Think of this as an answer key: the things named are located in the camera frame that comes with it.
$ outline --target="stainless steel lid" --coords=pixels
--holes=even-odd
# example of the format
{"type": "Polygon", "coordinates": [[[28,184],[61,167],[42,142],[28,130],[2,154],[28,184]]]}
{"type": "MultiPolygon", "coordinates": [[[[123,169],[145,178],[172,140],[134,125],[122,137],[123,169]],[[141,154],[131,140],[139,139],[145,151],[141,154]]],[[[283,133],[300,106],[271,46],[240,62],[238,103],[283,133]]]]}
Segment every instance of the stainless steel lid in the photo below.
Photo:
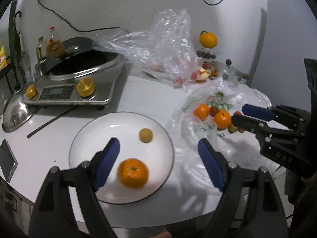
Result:
{"type": "Polygon", "coordinates": [[[30,83],[25,84],[22,88],[10,97],[4,106],[2,129],[5,132],[12,132],[26,123],[40,107],[34,105],[26,105],[23,96],[30,83]]]}

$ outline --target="plate rim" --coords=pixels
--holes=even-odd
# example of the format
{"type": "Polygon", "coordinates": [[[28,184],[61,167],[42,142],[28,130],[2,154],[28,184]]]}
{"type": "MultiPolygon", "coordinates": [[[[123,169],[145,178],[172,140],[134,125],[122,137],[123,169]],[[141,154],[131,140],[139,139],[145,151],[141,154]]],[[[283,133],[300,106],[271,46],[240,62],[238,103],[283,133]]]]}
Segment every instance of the plate rim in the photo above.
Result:
{"type": "Polygon", "coordinates": [[[168,139],[170,140],[171,142],[171,145],[172,145],[172,151],[173,151],[173,157],[172,157],[172,166],[171,166],[171,169],[166,177],[166,179],[164,180],[164,182],[162,183],[161,186],[159,186],[154,192],[152,192],[151,194],[147,195],[146,197],[144,198],[141,198],[139,200],[136,200],[136,201],[132,201],[132,202],[125,202],[125,203],[113,203],[113,202],[105,202],[103,200],[100,200],[98,199],[97,195],[96,195],[96,192],[95,192],[95,195],[96,195],[96,198],[98,201],[100,202],[103,202],[103,203],[106,203],[106,204],[111,204],[111,205],[126,205],[126,204],[132,204],[132,203],[136,203],[136,202],[139,202],[139,201],[142,201],[150,196],[152,196],[154,193],[156,193],[159,189],[161,189],[161,187],[166,183],[167,179],[170,177],[171,175],[171,172],[174,168],[174,162],[175,162],[175,149],[174,149],[174,144],[173,144],[173,141],[172,141],[172,138],[170,137],[170,135],[168,134],[168,132],[166,131],[166,129],[161,125],[159,124],[157,121],[155,121],[154,119],[146,116],[146,115],[143,115],[141,113],[135,113],[135,112],[128,112],[128,111],[120,111],[120,112],[113,112],[113,113],[107,113],[107,114],[104,114],[104,115],[101,115],[101,116],[98,116],[97,118],[95,119],[92,119],[91,121],[89,121],[88,123],[86,123],[79,131],[78,133],[76,134],[76,136],[74,137],[73,141],[72,141],[72,144],[70,145],[70,148],[69,148],[69,154],[68,154],[68,164],[69,164],[69,169],[71,169],[71,166],[70,166],[70,152],[71,152],[71,149],[72,149],[72,146],[73,146],[73,143],[75,141],[75,139],[77,138],[78,134],[82,131],[83,128],[85,128],[88,124],[90,124],[91,122],[97,120],[98,118],[101,118],[101,117],[104,117],[105,115],[109,115],[109,114],[115,114],[115,113],[132,113],[132,114],[138,114],[138,115],[141,115],[141,116],[144,116],[152,121],[154,121],[156,124],[158,124],[163,130],[164,132],[167,134],[167,137],[168,139]]]}

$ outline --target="chopstick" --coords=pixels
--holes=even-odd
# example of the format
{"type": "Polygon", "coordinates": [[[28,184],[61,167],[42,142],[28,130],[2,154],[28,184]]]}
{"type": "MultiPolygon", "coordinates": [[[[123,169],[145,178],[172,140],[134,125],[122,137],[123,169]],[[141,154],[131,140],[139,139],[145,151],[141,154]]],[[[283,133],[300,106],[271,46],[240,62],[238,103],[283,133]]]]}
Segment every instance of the chopstick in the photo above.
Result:
{"type": "Polygon", "coordinates": [[[27,138],[31,138],[34,134],[36,134],[37,132],[39,132],[40,130],[42,130],[44,127],[48,126],[49,124],[51,124],[53,121],[56,121],[58,118],[61,118],[62,116],[66,115],[67,113],[73,111],[74,109],[76,109],[78,106],[74,106],[70,109],[68,109],[67,111],[65,111],[64,113],[59,114],[58,116],[56,116],[55,118],[53,118],[52,120],[48,121],[47,123],[43,124],[42,126],[38,127],[36,130],[32,131],[30,134],[27,135],[27,138]]]}

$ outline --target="gold knob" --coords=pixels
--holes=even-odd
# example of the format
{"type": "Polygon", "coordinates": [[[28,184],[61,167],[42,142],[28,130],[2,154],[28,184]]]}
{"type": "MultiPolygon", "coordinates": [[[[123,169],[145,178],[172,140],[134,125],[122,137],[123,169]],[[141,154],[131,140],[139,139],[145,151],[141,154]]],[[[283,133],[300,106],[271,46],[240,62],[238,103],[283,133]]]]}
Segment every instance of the gold knob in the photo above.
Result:
{"type": "Polygon", "coordinates": [[[32,99],[33,97],[35,97],[37,93],[37,89],[34,86],[34,84],[31,84],[25,91],[25,95],[29,98],[32,99]]]}
{"type": "Polygon", "coordinates": [[[95,92],[95,89],[95,84],[90,77],[81,79],[76,85],[76,90],[81,97],[89,97],[95,92]]]}

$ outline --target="white plastic bag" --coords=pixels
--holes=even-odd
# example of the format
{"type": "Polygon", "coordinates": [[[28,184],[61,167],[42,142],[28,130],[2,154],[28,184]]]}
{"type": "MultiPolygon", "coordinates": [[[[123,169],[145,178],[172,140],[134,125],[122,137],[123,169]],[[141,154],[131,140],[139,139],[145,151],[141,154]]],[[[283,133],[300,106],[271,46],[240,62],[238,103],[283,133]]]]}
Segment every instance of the white plastic bag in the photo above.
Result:
{"type": "Polygon", "coordinates": [[[186,144],[193,150],[197,149],[198,141],[206,138],[210,144],[217,144],[217,125],[212,116],[208,116],[204,121],[194,116],[193,111],[201,103],[194,103],[183,116],[181,123],[181,136],[186,144]]]}
{"type": "Polygon", "coordinates": [[[164,10],[156,16],[150,31],[96,35],[93,49],[120,53],[163,83],[183,87],[200,74],[190,26],[186,9],[164,10]]]}
{"type": "MultiPolygon", "coordinates": [[[[218,195],[220,191],[210,181],[208,173],[198,155],[196,146],[189,144],[191,133],[183,132],[183,124],[188,115],[193,114],[198,104],[206,103],[225,108],[231,115],[241,112],[244,104],[259,107],[271,106],[270,100],[263,93],[250,89],[246,85],[233,87],[228,81],[219,78],[212,87],[199,88],[173,112],[166,125],[175,148],[175,173],[183,186],[191,191],[202,194],[218,195]]],[[[260,155],[260,145],[255,135],[250,132],[230,133],[228,130],[217,131],[217,139],[208,139],[213,148],[221,152],[228,161],[235,161],[242,168],[257,170],[266,166],[273,173],[278,164],[260,155]]]]}

